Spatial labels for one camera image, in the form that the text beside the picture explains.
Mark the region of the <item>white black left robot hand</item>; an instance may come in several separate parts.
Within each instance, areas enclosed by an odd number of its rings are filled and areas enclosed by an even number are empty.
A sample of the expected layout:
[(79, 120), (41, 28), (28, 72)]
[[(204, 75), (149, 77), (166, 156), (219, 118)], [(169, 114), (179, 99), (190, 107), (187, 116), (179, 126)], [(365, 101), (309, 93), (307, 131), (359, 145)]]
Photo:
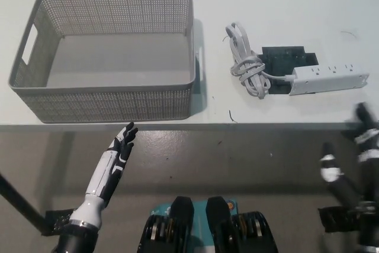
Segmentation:
[(70, 224), (100, 230), (102, 211), (108, 206), (123, 175), (137, 132), (138, 128), (131, 122), (111, 141), (92, 174), (83, 203), (70, 216)]

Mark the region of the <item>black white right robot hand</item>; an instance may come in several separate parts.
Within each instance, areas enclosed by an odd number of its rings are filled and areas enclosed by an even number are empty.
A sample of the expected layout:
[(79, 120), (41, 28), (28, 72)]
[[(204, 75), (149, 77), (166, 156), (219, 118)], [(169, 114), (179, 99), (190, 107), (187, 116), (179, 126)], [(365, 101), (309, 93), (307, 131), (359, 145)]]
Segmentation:
[(357, 147), (359, 185), (338, 165), (334, 147), (321, 148), (320, 176), (338, 206), (318, 210), (326, 233), (357, 232), (354, 252), (378, 252), (378, 120), (366, 103), (354, 109), (358, 123), (342, 132)]

